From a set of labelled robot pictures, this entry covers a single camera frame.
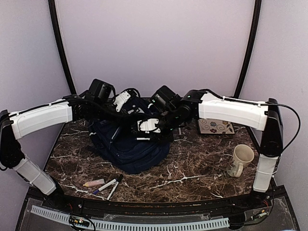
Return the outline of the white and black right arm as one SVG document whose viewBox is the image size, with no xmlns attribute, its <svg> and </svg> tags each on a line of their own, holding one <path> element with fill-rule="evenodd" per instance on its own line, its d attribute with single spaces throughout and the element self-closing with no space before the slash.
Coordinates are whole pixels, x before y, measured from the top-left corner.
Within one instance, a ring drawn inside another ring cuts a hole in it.
<svg viewBox="0 0 308 231">
<path fill-rule="evenodd" d="M 195 119 L 214 119 L 250 127 L 262 132 L 260 157 L 253 183 L 253 192 L 246 197 L 250 209 L 264 201 L 278 160 L 283 151 L 283 125 L 278 103 L 248 101 L 219 96 L 209 89 L 190 90 L 180 97 L 167 86 L 159 88 L 150 98 L 158 109 L 166 112 L 155 124 L 161 134 Z"/>
</svg>

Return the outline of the navy blue student backpack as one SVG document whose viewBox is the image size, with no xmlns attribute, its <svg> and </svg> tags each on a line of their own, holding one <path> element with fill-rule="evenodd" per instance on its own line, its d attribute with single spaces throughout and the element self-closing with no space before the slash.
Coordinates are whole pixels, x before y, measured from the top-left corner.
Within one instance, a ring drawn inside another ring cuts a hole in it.
<svg viewBox="0 0 308 231">
<path fill-rule="evenodd" d="M 90 120 L 88 149 L 128 174 L 139 174 L 167 157 L 169 141 L 139 141 L 130 128 L 108 120 Z"/>
</svg>

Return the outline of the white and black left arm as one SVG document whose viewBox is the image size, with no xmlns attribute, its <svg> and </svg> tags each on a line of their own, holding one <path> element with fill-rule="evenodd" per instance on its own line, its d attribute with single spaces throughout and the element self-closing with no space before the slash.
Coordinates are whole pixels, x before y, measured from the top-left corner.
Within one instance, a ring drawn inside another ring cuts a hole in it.
<svg viewBox="0 0 308 231">
<path fill-rule="evenodd" d="M 68 199 L 58 192 L 55 181 L 42 170 L 57 135 L 66 123 L 80 119 L 117 119 L 121 108 L 134 90 L 114 94 L 115 88 L 95 79 L 80 95 L 64 96 L 51 103 L 17 112 L 0 113 L 0 169 L 11 169 L 37 187 L 58 210 L 68 206 Z"/>
</svg>

